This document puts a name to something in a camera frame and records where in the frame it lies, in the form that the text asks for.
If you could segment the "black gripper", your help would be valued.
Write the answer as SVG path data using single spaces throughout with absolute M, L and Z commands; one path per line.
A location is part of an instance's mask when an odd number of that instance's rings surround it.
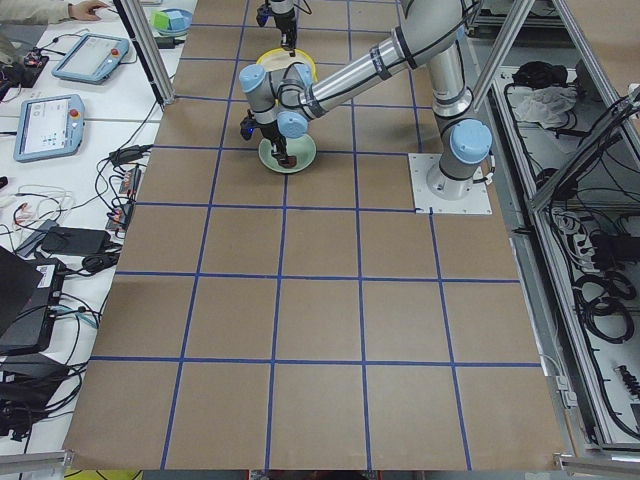
M 259 129 L 263 137 L 271 142 L 271 156 L 277 160 L 279 154 L 279 164 L 290 165 L 291 157 L 286 150 L 286 140 L 280 133 L 277 122 L 260 123 L 257 115 L 248 110 L 246 116 L 240 122 L 240 135 L 245 141 L 248 141 L 252 138 L 256 129 Z
M 293 0 L 266 0 L 256 10 L 256 21 L 260 27 L 264 27 L 269 18 L 273 18 L 276 27 L 281 33 L 281 47 L 289 50 L 290 56 L 296 56 L 297 44 L 297 17 Z

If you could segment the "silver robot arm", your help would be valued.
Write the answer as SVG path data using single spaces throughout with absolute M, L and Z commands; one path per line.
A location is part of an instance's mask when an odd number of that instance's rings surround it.
M 313 13 L 307 1 L 303 6 L 294 0 L 266 0 L 256 9 L 256 23 L 264 27 L 270 18 L 274 19 L 276 28 L 280 31 L 280 46 L 290 57 L 296 56 L 298 21 L 296 10 L 311 15 Z
M 489 128 L 471 114 L 474 94 L 468 86 L 458 31 L 477 9 L 475 1 L 404 1 L 400 23 L 368 53 L 331 76 L 313 81 L 308 65 L 295 61 L 274 71 L 261 64 L 245 67 L 239 81 L 249 103 L 240 124 L 249 140 L 262 134 L 272 170 L 291 173 L 303 162 L 290 150 L 304 137 L 312 120 L 391 79 L 395 74 L 426 67 L 432 87 L 434 115 L 444 152 L 427 174 L 430 191 L 445 200 L 464 198 L 492 146 Z

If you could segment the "person's hand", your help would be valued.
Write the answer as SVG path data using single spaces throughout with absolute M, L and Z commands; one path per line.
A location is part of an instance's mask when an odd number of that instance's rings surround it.
M 68 5 L 69 17 L 78 21 L 100 21 L 101 14 L 111 10 L 111 4 L 99 0 L 86 0 Z

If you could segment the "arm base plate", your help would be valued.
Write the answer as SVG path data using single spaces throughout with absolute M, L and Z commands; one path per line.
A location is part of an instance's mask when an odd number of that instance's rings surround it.
M 478 166 L 471 179 L 451 180 L 437 153 L 408 155 L 414 211 L 418 214 L 491 215 L 488 187 Z

